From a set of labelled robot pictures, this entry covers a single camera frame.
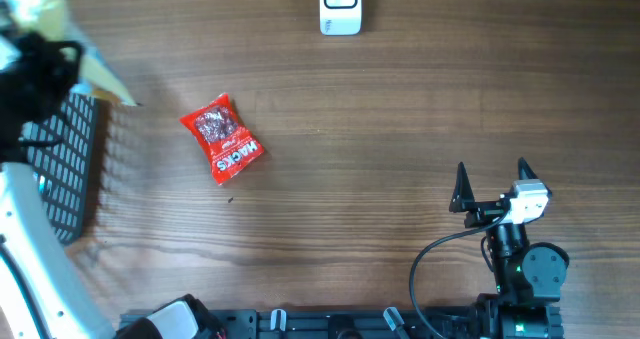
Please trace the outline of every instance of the white device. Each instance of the white device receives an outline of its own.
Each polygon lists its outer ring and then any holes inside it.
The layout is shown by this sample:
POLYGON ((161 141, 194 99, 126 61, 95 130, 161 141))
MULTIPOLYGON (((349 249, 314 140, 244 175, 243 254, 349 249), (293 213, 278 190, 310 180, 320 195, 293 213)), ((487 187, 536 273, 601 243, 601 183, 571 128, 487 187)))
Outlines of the white device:
POLYGON ((147 317, 155 325, 162 339, 193 338, 198 334, 198 323, 183 301, 167 305, 147 317))
POLYGON ((320 0, 320 31, 324 35, 354 35, 362 26, 362 0, 320 0))
POLYGON ((502 223, 522 224, 542 216, 549 203, 549 190, 539 179, 516 180, 512 185, 515 198, 502 223))

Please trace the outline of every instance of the plastic bag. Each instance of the plastic bag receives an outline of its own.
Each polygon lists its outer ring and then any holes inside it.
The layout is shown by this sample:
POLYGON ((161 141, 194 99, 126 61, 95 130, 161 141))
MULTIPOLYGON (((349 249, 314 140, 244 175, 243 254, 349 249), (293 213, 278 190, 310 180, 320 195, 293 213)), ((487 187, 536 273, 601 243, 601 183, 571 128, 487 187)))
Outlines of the plastic bag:
POLYGON ((264 152, 251 132, 240 124, 224 93, 208 106, 180 119, 196 137, 211 164, 218 185, 231 179, 264 152))

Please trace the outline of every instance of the black grid panel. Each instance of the black grid panel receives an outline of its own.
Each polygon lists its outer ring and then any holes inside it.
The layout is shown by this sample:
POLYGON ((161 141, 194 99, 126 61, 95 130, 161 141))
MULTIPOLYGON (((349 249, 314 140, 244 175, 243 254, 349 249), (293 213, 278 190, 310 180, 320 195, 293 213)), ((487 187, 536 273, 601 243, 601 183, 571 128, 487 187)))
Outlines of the black grid panel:
POLYGON ((82 233, 97 109, 96 99, 70 94, 62 104, 68 126, 54 115, 42 124, 27 124, 23 130, 25 139, 50 141, 65 137, 62 144, 54 147, 27 149, 44 210, 55 235, 65 245, 82 233))

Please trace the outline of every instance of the red snack bag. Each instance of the red snack bag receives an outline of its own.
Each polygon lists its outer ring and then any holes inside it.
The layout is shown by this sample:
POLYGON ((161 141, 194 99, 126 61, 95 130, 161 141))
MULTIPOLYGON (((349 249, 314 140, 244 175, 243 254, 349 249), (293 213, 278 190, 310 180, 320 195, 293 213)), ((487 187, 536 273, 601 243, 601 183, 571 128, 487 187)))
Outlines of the red snack bag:
POLYGON ((198 140, 218 185, 238 174, 264 152, 251 132, 238 122, 226 93, 208 106, 180 118, 180 122, 198 140))

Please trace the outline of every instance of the wood grain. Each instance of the wood grain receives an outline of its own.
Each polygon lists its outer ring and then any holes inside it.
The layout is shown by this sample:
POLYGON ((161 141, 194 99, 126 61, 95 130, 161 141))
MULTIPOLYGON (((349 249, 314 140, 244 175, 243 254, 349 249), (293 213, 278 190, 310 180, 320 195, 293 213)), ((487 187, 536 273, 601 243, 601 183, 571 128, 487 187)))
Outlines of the wood grain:
MULTIPOLYGON (((70 3, 144 104, 109 111, 68 249, 114 323, 185 293, 408 308, 415 255, 463 229, 457 163, 488 200, 524 156, 554 190, 530 239, 572 258, 566 337, 640 332, 638 0, 363 0, 354 37, 322 36, 317 0, 70 3), (268 153, 217 187, 178 118, 221 92, 268 153)), ((422 304, 495 290, 479 240, 424 259, 422 304)))

